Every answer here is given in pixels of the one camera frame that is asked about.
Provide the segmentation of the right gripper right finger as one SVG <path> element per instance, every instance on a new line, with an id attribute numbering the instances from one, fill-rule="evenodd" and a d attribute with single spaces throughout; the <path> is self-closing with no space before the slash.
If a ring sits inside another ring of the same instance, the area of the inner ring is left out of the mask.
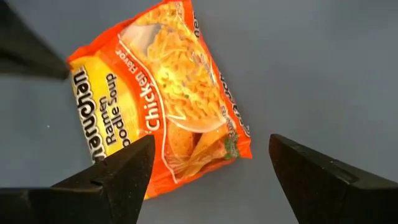
<path id="1" fill-rule="evenodd" d="M 299 224 L 398 224 L 398 182 L 280 134 L 269 155 Z"/>

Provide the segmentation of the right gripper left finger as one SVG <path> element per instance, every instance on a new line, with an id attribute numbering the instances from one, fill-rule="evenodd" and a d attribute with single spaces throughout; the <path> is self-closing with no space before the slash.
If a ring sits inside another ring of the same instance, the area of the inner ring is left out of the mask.
<path id="1" fill-rule="evenodd" d="M 154 156 L 146 135 L 50 187 L 0 188 L 0 224 L 136 224 Z"/>

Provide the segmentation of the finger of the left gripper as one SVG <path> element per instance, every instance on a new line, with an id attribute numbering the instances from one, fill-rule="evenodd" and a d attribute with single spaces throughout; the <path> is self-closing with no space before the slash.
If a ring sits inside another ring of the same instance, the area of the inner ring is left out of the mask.
<path id="1" fill-rule="evenodd" d="M 59 80 L 70 74 L 67 63 L 5 0 L 0 0 L 0 74 Z"/>

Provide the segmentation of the orange chicken ramen pack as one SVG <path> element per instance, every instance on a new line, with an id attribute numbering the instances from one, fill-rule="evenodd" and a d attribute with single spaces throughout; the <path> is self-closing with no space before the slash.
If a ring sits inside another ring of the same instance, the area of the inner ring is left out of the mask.
<path id="1" fill-rule="evenodd" d="M 201 36 L 192 0 L 162 0 L 67 62 L 93 162 L 154 137 L 146 198 L 251 158 L 249 129 Z"/>

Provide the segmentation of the grey-blue table mat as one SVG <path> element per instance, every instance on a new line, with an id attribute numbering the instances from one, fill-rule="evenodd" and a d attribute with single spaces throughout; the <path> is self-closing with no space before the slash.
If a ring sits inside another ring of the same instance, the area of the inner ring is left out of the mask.
<path id="1" fill-rule="evenodd" d="M 8 0 L 66 58 L 159 0 Z M 139 224 L 296 224 L 269 136 L 398 182 L 398 0 L 192 0 L 253 159 L 146 200 Z M 92 165 L 70 80 L 0 75 L 0 187 Z"/>

